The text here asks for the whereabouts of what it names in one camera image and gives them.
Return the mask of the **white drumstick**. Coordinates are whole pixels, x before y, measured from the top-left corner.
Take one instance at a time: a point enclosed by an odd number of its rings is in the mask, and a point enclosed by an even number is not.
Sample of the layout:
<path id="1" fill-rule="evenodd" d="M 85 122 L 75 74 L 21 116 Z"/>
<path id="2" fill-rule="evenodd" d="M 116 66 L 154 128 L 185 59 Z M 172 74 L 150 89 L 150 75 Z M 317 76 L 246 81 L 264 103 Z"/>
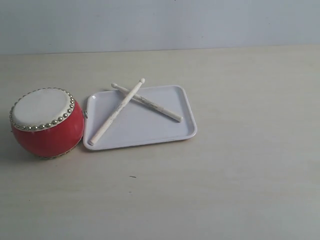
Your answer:
<path id="1" fill-rule="evenodd" d="M 103 123 L 103 125 L 98 129 L 95 135 L 89 140 L 89 144 L 91 146 L 95 145 L 99 139 L 103 136 L 103 134 L 107 131 L 107 129 L 111 126 L 113 121 L 117 118 L 120 112 L 125 108 L 125 106 L 130 102 L 133 96 L 138 92 L 141 86 L 145 83 L 145 78 L 141 78 L 139 82 L 134 86 L 134 88 L 129 91 L 129 93 L 125 96 L 122 102 L 118 105 L 115 111 L 107 118 L 107 120 Z"/>
<path id="2" fill-rule="evenodd" d="M 116 83 L 112 83 L 111 86 L 116 89 L 116 90 L 119 90 L 121 93 L 127 95 L 129 94 L 130 90 L 129 89 L 126 89 L 125 87 L 122 87 Z M 177 122 L 181 122 L 183 120 L 183 117 L 168 110 L 168 109 L 165 109 L 164 107 L 160 106 L 159 104 L 157 103 L 154 103 L 152 101 L 150 101 L 149 99 L 141 96 L 141 95 L 138 95 L 138 94 L 135 94 L 133 97 L 132 97 L 134 100 L 138 101 L 139 103 L 142 103 L 144 105 L 146 105 L 147 107 L 149 107 L 150 109 L 153 109 Z"/>

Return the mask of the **small red drum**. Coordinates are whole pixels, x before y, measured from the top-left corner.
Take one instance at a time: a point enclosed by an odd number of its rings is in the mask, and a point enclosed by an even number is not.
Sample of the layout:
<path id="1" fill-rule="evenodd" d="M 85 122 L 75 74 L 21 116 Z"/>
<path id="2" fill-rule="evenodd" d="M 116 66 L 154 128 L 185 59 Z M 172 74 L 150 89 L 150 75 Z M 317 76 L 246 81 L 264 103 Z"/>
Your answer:
<path id="1" fill-rule="evenodd" d="M 81 106 L 65 89 L 46 87 L 23 95 L 9 112 L 16 141 L 40 158 L 71 151 L 81 140 L 85 118 Z"/>

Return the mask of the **white plastic tray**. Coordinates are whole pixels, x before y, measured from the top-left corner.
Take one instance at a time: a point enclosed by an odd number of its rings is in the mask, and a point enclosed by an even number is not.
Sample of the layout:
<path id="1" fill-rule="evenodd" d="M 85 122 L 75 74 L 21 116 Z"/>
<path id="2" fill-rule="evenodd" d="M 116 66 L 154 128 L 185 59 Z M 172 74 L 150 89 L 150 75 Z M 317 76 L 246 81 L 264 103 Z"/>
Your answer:
<path id="1" fill-rule="evenodd" d="M 185 90 L 179 85 L 144 87 L 138 94 L 182 117 L 178 122 L 135 100 L 130 101 L 99 141 L 89 141 L 124 96 L 117 90 L 101 91 L 87 99 L 83 145 L 91 151 L 111 150 L 187 140 L 197 133 Z"/>

